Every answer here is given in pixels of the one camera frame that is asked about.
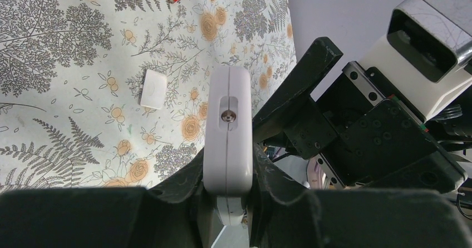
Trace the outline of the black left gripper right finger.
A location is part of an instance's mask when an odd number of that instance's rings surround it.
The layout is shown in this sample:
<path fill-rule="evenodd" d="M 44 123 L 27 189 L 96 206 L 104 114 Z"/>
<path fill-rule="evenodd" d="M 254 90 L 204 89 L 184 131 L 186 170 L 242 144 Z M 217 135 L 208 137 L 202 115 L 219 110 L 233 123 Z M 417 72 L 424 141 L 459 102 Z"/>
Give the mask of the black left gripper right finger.
<path fill-rule="evenodd" d="M 253 145 L 251 247 L 470 247 L 471 231 L 429 190 L 310 190 Z"/>

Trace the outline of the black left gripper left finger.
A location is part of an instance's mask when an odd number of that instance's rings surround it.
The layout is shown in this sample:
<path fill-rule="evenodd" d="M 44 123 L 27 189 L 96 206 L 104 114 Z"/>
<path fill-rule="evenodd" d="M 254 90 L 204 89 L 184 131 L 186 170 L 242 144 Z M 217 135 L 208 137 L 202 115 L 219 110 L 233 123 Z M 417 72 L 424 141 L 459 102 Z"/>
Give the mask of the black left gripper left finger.
<path fill-rule="evenodd" d="M 203 153 L 158 185 L 1 195 L 2 247 L 201 247 L 194 196 Z"/>

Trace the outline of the white battery cover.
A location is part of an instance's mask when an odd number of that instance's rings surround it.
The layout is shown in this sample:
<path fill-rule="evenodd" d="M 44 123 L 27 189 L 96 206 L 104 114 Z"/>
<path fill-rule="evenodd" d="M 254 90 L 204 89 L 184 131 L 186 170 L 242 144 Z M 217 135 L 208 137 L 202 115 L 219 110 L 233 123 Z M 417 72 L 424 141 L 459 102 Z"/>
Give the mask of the white battery cover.
<path fill-rule="evenodd" d="M 164 107 L 167 90 L 167 76 L 154 70 L 147 70 L 140 97 L 140 106 L 160 110 Z"/>

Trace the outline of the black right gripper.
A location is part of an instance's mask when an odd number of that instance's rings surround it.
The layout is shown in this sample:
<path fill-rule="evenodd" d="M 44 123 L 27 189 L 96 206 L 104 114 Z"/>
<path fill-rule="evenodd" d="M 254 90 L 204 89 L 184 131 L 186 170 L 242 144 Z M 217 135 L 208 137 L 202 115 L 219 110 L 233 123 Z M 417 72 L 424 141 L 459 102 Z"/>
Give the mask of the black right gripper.
<path fill-rule="evenodd" d="M 457 190 L 466 171 L 357 62 L 348 63 L 322 97 L 310 98 L 342 56 L 330 38 L 316 38 L 253 117 L 253 142 L 284 129 L 297 154 L 319 163 L 338 189 Z"/>

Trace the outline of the white remote control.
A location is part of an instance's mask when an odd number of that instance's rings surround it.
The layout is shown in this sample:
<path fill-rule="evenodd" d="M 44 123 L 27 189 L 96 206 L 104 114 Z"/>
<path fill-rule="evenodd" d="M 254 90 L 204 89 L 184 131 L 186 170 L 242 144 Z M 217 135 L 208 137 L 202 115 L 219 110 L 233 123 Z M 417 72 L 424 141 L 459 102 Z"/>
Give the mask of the white remote control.
<path fill-rule="evenodd" d="M 250 74 L 221 66 L 210 78 L 203 183 L 225 226 L 242 222 L 253 182 Z"/>

